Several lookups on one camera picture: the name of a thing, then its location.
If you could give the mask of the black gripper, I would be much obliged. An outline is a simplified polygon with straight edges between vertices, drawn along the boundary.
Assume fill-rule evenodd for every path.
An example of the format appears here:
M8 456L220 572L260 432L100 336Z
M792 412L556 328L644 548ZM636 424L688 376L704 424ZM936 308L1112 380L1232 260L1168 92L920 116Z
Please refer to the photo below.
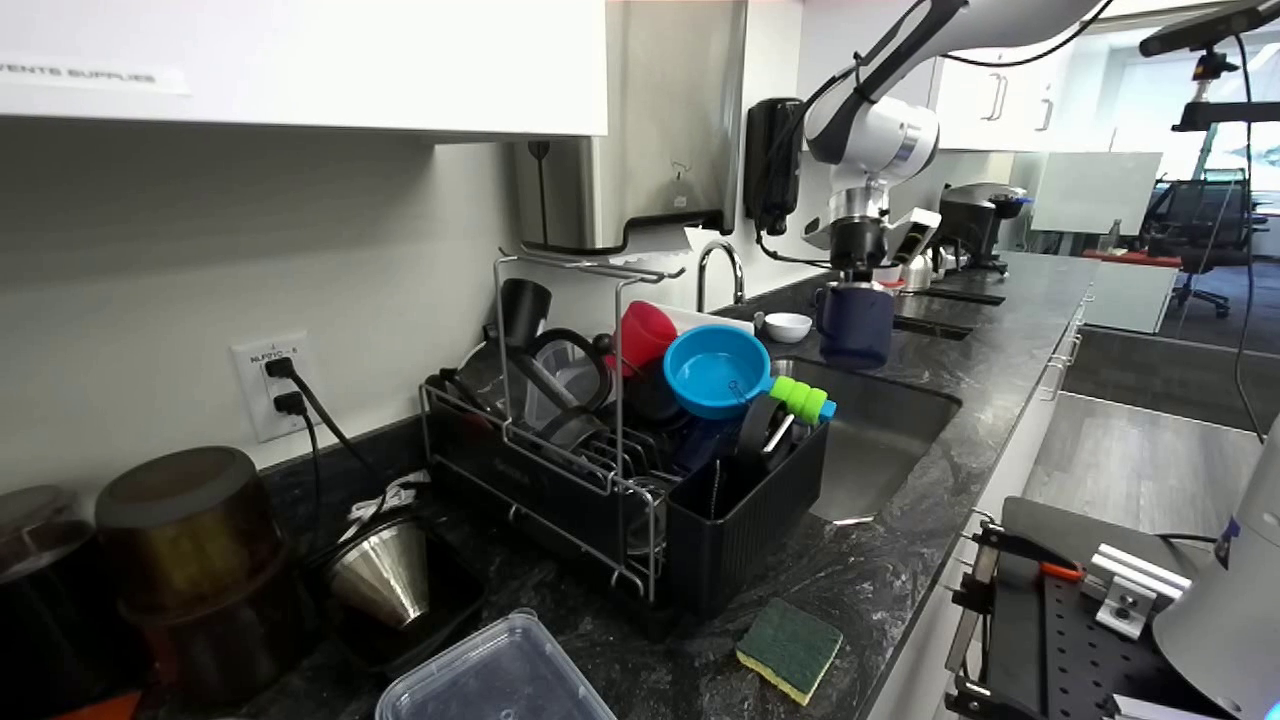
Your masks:
M828 224L832 272L840 280L868 280L872 268L884 260L884 236L888 236L888 220L884 216L836 216Z

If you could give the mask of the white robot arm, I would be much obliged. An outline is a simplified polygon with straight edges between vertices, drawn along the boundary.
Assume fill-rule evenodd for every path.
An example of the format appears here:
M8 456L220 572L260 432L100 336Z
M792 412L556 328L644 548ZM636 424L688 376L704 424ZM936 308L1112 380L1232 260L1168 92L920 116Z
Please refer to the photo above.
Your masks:
M1100 0L912 0L804 100L804 152L832 172L836 216L824 240L836 276L872 276L888 192L940 148L936 112L904 100L900 84L948 52L1048 44L1096 8Z

